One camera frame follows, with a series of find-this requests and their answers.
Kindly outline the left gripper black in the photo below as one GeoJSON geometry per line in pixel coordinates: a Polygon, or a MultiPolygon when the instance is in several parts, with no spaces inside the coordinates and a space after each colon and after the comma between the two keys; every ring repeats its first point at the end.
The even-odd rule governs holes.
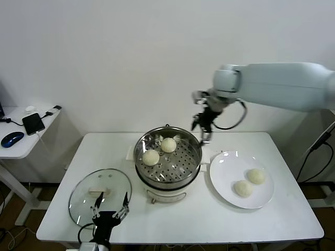
{"type": "Polygon", "coordinates": [[[104,193],[101,192],[99,197],[95,200],[94,206],[91,206],[92,220],[96,226],[96,230],[92,239],[95,243],[109,243],[112,229],[121,223],[121,219],[124,219],[129,213],[129,199],[128,193],[125,193],[124,200],[122,202],[122,208],[119,211],[101,211],[99,213],[99,207],[104,198],[104,193]]]}

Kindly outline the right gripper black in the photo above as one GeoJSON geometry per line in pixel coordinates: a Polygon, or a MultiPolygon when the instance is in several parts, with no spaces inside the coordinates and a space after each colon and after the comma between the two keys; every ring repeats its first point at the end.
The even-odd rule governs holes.
{"type": "Polygon", "coordinates": [[[212,128],[211,125],[214,120],[222,114],[222,109],[212,110],[207,103],[203,105],[203,111],[193,116],[193,122],[191,125],[191,131],[193,131],[197,126],[200,127],[200,144],[209,144],[212,138],[212,128]]]}

